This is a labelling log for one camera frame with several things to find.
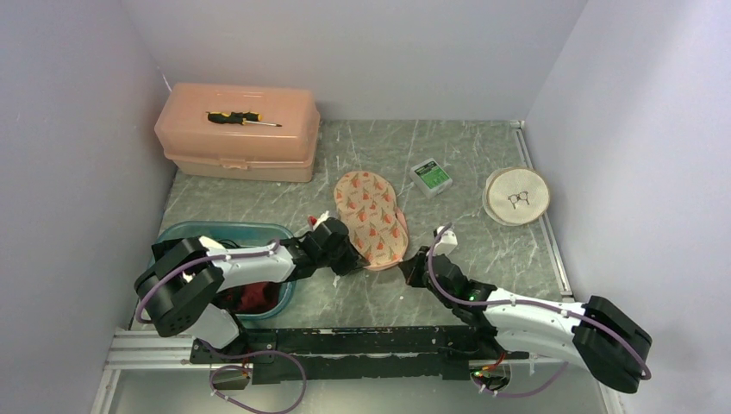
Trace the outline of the floral mesh laundry bag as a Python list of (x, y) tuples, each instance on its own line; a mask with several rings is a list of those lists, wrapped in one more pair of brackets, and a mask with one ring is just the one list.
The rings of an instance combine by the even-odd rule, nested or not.
[(369, 270), (384, 270), (403, 260), (409, 231), (388, 180), (374, 172), (348, 172), (335, 185), (334, 201), (351, 243), (368, 260)]

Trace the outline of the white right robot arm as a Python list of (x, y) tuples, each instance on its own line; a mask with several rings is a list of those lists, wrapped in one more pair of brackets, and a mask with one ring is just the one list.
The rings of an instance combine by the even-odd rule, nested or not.
[(559, 303), (518, 295), (468, 279), (448, 257), (433, 255), (428, 247), (398, 267), (408, 286), (429, 290), (475, 329), (476, 349), (486, 358), (507, 352), (554, 358), (628, 394), (651, 378), (652, 337), (606, 298)]

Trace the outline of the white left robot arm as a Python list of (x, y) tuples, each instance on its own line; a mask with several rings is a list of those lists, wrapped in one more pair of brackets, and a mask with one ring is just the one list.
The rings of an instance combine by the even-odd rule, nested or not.
[(232, 311), (216, 305), (219, 293), (307, 279), (325, 267), (344, 276), (369, 264), (351, 243), (347, 226), (331, 216), (303, 235), (260, 247), (227, 248), (205, 235), (183, 238), (134, 282), (139, 298), (134, 318), (152, 324), (162, 337), (187, 333), (235, 362), (246, 354), (247, 332)]

